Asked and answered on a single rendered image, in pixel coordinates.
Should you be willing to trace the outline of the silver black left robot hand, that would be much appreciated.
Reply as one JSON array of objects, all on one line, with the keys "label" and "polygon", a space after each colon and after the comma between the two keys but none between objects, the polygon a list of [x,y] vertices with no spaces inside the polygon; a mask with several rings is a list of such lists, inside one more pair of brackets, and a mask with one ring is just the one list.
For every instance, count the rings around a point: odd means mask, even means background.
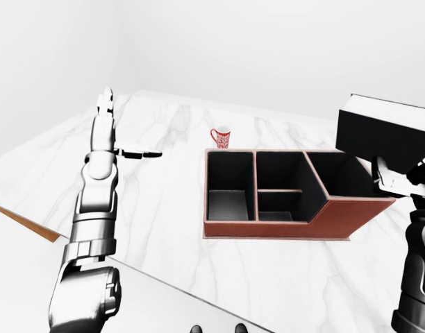
[{"label": "silver black left robot hand", "polygon": [[140,160],[162,157],[163,153],[116,142],[113,91],[106,87],[97,99],[97,115],[92,123],[90,153],[86,161],[89,177],[94,180],[107,179],[112,172],[116,156]]}]

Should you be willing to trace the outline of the red-brown desk caddy black inside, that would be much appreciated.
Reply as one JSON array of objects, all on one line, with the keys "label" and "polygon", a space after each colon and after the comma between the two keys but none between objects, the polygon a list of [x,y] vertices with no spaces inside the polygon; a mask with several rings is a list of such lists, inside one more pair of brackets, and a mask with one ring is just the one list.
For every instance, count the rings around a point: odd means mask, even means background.
[{"label": "red-brown desk caddy black inside", "polygon": [[206,237],[345,240],[393,204],[340,151],[209,149]]}]

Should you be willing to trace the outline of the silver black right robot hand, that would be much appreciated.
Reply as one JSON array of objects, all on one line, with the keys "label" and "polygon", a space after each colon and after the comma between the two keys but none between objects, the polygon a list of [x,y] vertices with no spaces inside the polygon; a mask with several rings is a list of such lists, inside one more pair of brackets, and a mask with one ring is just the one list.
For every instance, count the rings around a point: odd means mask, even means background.
[{"label": "silver black right robot hand", "polygon": [[385,160],[372,160],[374,191],[393,198],[411,197],[417,209],[425,209],[425,158],[406,175],[388,168]]}]

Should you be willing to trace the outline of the black book with white pages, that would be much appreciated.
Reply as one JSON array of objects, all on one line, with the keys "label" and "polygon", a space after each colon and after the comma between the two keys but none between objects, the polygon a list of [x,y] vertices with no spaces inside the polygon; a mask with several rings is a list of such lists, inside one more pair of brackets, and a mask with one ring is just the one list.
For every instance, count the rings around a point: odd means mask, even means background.
[{"label": "black book with white pages", "polygon": [[406,174],[425,159],[425,108],[352,94],[339,110],[335,147]]}]

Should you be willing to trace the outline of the red patterned white mug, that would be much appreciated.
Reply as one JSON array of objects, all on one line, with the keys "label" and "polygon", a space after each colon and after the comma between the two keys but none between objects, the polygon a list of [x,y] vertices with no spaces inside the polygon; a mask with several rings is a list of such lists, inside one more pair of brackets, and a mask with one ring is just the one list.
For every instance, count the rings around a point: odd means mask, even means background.
[{"label": "red patterned white mug", "polygon": [[228,148],[231,129],[228,126],[218,126],[210,130],[210,136],[217,148]]}]

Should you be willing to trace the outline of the brown wooden edge strip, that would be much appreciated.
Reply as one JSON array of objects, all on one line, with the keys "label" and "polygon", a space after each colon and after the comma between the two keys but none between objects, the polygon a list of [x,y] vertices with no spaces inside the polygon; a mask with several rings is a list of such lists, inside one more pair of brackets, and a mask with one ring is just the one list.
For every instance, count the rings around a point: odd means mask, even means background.
[{"label": "brown wooden edge strip", "polygon": [[52,243],[55,242],[60,236],[59,233],[54,232],[53,230],[50,230],[29,219],[26,219],[23,216],[20,216],[14,212],[11,212],[10,210],[3,208],[2,206],[0,206],[0,212]]}]

